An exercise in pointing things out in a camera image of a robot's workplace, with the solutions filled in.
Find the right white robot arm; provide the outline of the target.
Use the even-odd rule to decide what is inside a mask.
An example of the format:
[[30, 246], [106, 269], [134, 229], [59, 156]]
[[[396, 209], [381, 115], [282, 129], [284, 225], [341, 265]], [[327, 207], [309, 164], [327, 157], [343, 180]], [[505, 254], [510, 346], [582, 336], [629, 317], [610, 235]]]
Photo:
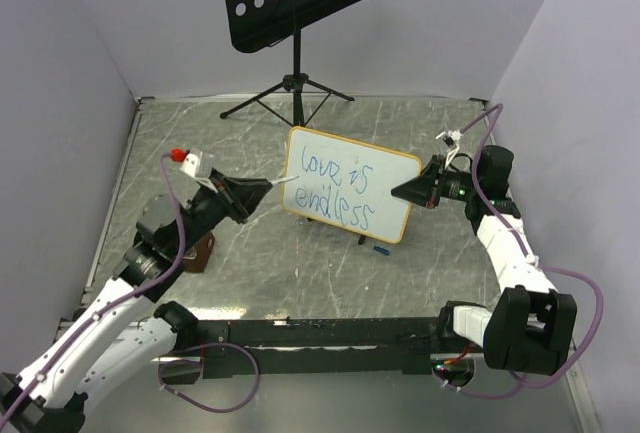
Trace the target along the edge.
[[460, 171], [447, 168], [445, 156], [434, 155], [391, 194], [428, 209], [441, 199], [462, 202], [498, 281], [494, 309], [453, 300], [441, 308], [438, 343], [458, 351], [470, 341], [493, 369], [552, 375], [567, 361], [577, 305], [535, 264], [521, 213], [508, 195], [513, 160], [510, 150], [489, 145], [469, 171]]

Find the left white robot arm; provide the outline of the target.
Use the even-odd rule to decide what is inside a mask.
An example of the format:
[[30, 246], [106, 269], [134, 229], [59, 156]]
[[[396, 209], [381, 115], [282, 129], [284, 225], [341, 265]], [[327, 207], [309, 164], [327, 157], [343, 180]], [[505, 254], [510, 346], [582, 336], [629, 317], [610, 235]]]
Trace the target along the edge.
[[225, 219], [246, 222], [273, 185], [215, 169], [193, 178], [199, 187], [185, 205], [171, 191], [147, 202], [135, 243], [64, 334], [20, 373], [2, 374], [2, 425], [77, 432], [129, 374], [155, 357], [196, 349], [198, 319], [160, 299], [183, 273], [186, 251]]

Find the white marker pen body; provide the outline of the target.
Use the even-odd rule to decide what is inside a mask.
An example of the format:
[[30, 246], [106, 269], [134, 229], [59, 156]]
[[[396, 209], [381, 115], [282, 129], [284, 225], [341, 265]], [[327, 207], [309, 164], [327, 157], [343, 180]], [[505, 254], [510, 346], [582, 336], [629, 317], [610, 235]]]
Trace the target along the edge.
[[277, 179], [270, 180], [270, 183], [275, 186], [275, 185], [284, 184], [284, 183], [288, 183], [288, 182], [294, 181], [294, 180], [296, 180], [298, 178], [299, 178], [299, 175], [280, 177], [280, 178], [277, 178]]

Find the blue marker cap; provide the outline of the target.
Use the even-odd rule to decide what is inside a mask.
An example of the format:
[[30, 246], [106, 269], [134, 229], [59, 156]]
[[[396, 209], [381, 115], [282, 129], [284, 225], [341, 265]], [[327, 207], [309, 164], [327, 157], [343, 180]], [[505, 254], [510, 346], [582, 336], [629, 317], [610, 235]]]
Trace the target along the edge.
[[391, 254], [387, 248], [378, 245], [373, 246], [373, 250], [385, 256], [390, 256]]

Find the orange framed whiteboard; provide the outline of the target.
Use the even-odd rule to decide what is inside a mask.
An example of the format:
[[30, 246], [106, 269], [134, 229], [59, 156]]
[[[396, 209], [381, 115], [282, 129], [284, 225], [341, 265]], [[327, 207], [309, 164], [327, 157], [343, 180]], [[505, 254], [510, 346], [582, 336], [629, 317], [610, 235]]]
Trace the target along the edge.
[[305, 218], [390, 244], [406, 229], [410, 203], [391, 190], [416, 177], [410, 154], [303, 127], [290, 130], [281, 204]]

